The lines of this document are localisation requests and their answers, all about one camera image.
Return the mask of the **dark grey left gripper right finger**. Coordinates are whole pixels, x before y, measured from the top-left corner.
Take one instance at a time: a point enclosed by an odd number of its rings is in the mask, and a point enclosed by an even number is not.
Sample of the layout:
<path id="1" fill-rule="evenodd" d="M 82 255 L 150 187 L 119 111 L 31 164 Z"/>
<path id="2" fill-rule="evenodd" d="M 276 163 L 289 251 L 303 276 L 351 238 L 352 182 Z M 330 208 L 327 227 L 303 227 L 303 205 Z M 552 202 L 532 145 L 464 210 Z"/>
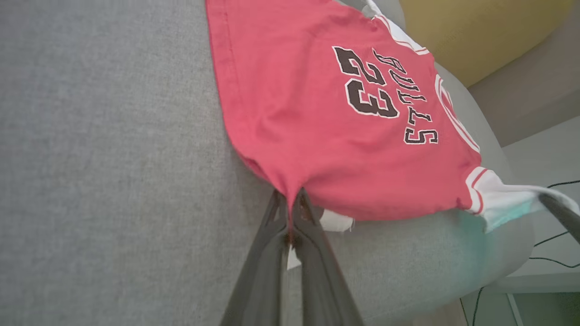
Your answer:
<path id="1" fill-rule="evenodd" d="M 302 263 L 303 326 L 365 326 L 304 188 L 292 205 L 290 226 Z"/>

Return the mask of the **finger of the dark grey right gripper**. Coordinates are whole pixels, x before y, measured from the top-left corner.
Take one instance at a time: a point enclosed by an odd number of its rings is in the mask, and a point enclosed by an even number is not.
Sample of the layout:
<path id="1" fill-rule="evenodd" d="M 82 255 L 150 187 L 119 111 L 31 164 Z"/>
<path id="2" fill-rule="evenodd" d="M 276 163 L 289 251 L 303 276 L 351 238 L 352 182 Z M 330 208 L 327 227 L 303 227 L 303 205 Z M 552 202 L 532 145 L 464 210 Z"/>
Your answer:
<path id="1" fill-rule="evenodd" d="M 549 194 L 540 194 L 539 201 L 580 245 L 580 215 Z"/>

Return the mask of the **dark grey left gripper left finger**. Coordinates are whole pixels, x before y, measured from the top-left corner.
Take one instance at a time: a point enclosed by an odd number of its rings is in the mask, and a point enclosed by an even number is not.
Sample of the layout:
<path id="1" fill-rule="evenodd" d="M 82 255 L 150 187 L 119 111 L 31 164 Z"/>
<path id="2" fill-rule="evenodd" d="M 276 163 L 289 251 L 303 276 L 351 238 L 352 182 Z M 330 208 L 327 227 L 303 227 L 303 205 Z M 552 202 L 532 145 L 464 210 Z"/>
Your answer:
<path id="1" fill-rule="evenodd" d="M 220 326 L 281 326 L 288 254 L 287 202 L 273 191 Z"/>

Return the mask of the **red jersey with number 23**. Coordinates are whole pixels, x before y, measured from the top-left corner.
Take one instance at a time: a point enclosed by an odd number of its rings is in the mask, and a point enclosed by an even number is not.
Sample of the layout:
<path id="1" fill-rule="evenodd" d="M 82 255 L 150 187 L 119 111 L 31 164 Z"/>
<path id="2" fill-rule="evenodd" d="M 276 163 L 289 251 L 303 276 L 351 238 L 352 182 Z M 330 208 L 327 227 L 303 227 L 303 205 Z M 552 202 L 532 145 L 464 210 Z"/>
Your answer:
<path id="1" fill-rule="evenodd" d="M 493 229 L 540 211 L 549 188 L 505 184 L 482 165 L 435 59 L 367 0 L 206 0 L 228 136 L 244 163 L 286 196 L 354 220 L 459 209 Z"/>

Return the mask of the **grey sofa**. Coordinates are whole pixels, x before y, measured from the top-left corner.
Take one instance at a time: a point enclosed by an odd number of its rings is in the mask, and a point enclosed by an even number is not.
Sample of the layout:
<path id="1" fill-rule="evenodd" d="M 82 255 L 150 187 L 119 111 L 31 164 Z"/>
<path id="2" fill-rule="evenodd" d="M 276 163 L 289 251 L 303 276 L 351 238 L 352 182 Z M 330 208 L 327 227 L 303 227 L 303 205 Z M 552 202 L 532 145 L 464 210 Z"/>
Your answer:
<path id="1" fill-rule="evenodd" d="M 508 184 L 483 114 L 435 66 Z M 274 190 L 228 136 L 206 0 L 0 0 L 0 326 L 219 326 Z M 459 209 L 332 231 L 310 202 L 368 326 L 506 276 L 534 243 L 523 219 L 487 232 Z"/>

